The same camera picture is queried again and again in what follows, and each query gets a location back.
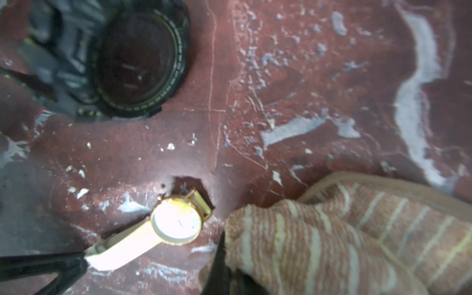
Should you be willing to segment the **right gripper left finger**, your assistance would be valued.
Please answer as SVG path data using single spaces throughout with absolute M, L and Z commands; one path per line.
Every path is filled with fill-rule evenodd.
M 85 253 L 37 254 L 1 258 L 1 281 L 55 274 L 38 295 L 62 295 L 87 272 Z

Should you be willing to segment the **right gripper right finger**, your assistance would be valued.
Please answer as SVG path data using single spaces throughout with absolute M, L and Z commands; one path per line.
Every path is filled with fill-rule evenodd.
M 226 265 L 226 233 L 222 232 L 215 257 L 211 263 L 201 295 L 235 295 L 236 281 L 232 270 Z

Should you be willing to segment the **cream strap watch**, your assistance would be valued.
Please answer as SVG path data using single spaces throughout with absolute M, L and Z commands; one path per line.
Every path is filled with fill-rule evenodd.
M 200 192 L 171 195 L 158 201 L 150 216 L 125 231 L 101 240 L 85 251 L 88 265 L 99 271 L 116 270 L 160 243 L 186 245 L 200 235 L 212 215 Z

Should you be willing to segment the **beige striped cloth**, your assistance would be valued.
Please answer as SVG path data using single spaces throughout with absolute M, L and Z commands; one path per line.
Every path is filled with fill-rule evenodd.
M 400 179 L 333 173 L 223 232 L 236 295 L 472 292 L 472 206 Z

